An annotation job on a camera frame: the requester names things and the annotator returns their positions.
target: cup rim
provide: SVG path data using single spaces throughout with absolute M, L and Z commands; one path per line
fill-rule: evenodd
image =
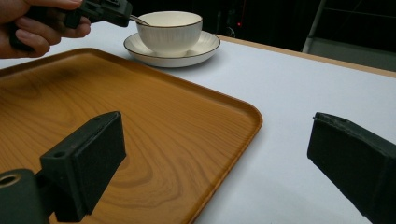
M 186 14 L 192 14 L 192 15 L 198 16 L 200 18 L 200 20 L 198 20 L 197 22 L 193 22 L 193 23 L 189 23 L 189 24 L 185 24 L 185 25 L 174 25 L 174 26 L 146 25 L 146 24 L 138 23 L 138 22 L 136 23 L 136 25 L 137 26 L 145 26 L 145 27 L 153 27 L 153 28 L 177 28 L 177 27 L 193 26 L 193 25 L 200 23 L 204 20 L 201 15 L 198 15 L 193 12 L 188 12 L 188 11 L 156 11 L 156 12 L 150 12 L 150 13 L 143 14 L 143 15 L 139 16 L 138 18 L 141 19 L 141 17 L 143 17 L 143 16 L 147 16 L 150 14 L 164 13 L 164 12 L 177 12 L 177 13 L 181 12 L 181 13 L 186 13 Z

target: table surface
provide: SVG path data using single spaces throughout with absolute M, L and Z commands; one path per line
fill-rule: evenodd
M 95 48 L 133 60 L 123 46 L 136 33 L 92 25 L 47 56 Z M 349 119 L 396 143 L 396 74 L 222 37 L 208 61 L 158 68 L 256 106 L 264 123 L 196 223 L 370 223 L 306 157 L 316 112 Z M 33 59 L 1 60 L 0 68 Z

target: spoon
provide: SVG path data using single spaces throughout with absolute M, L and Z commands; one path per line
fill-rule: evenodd
M 137 17 L 134 16 L 134 15 L 131 15 L 131 16 L 129 17 L 129 19 L 130 19 L 131 21 L 135 21 L 135 22 L 138 22 L 138 23 L 140 23 L 140 24 L 149 26 L 148 23 L 146 23 L 145 21 L 140 20 L 139 18 L 137 18 Z

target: tray rim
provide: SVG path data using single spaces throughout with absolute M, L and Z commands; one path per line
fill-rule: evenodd
M 215 91 L 215 90 L 209 89 L 208 87 L 193 83 L 193 82 L 183 79 L 181 77 L 176 77 L 176 76 L 167 74 L 163 71 L 160 71 L 159 69 L 150 67 L 146 64 L 135 62 L 135 61 L 130 61 L 130 60 L 121 58 L 117 55 L 114 55 L 114 54 L 111 54 L 111 53 L 108 53 L 108 52 L 105 52 L 105 51 L 102 51 L 99 49 L 94 49 L 94 48 L 71 49 L 71 50 L 68 50 L 65 52 L 50 55 L 45 58 L 39 58 L 39 59 L 30 61 L 27 63 L 16 64 L 16 65 L 4 68 L 4 69 L 0 69 L 0 82 L 4 78 L 12 78 L 12 75 L 22 72 L 23 70 L 34 69 L 36 67 L 42 66 L 43 64 L 53 63 L 53 62 L 57 62 L 59 60 L 63 60 L 68 57 L 78 56 L 78 55 L 87 54 L 87 53 L 93 54 L 93 55 L 100 57 L 102 59 L 106 59 L 109 62 L 120 65 L 124 68 L 127 68 L 128 70 L 134 70 L 134 68 L 136 68 L 137 66 L 139 66 L 140 68 L 143 68 L 143 69 L 148 69 L 149 71 L 151 71 L 149 73 L 150 76 L 159 77 L 160 79 L 164 79 L 164 80 L 172 80 L 174 82 L 176 81 L 177 84 L 181 84 L 183 86 L 183 88 L 185 88 L 186 86 L 188 86 L 189 88 L 193 87 L 194 91 L 204 90 L 206 95 L 208 94 L 211 98 L 214 98 L 218 102 L 224 102 L 223 101 L 224 99 L 233 100 L 233 105 L 236 105 L 236 103 L 238 103 L 238 105 L 243 106 L 244 110 L 251 110 L 252 112 L 254 112 L 254 114 L 255 114 L 255 116 L 254 116 L 255 126 L 254 127 L 255 128 L 252 129 L 248 138 L 245 140 L 244 145 L 241 147 L 240 150 L 238 150 L 237 155 L 233 158 L 233 160 L 230 160 L 230 165 L 227 166 L 227 169 L 219 177 L 219 180 L 213 186 L 212 190 L 210 190 L 209 193 L 207 195 L 205 195 L 205 197 L 203 198 L 203 202 L 200 204 L 200 206 L 197 207 L 195 212 L 191 212 L 191 215 L 188 216 L 188 217 L 190 217 L 190 220 L 188 222 L 189 223 L 194 222 L 194 220 L 196 218 L 198 218 L 198 216 L 202 213 L 202 211 L 204 210 L 206 205 L 209 203 L 209 201 L 211 200 L 213 195 L 219 189 L 220 185 L 224 182 L 227 175 L 234 168 L 236 163 L 241 158 L 242 154 L 245 153 L 245 151 L 248 149 L 248 146 L 250 145 L 250 143 L 252 142 L 254 137 L 257 135 L 257 133 L 261 129 L 261 127 L 263 125 L 263 121 L 264 121 L 264 119 L 262 117 L 262 113 L 257 109 L 256 106 L 254 106 L 246 101 L 237 99 L 233 96 L 227 95 L 220 91 Z

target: wooden tray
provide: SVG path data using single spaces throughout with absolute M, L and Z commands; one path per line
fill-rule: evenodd
M 262 126 L 245 102 L 77 49 L 0 71 L 0 173 L 37 172 L 44 152 L 114 110 L 128 156 L 82 223 L 193 222 Z

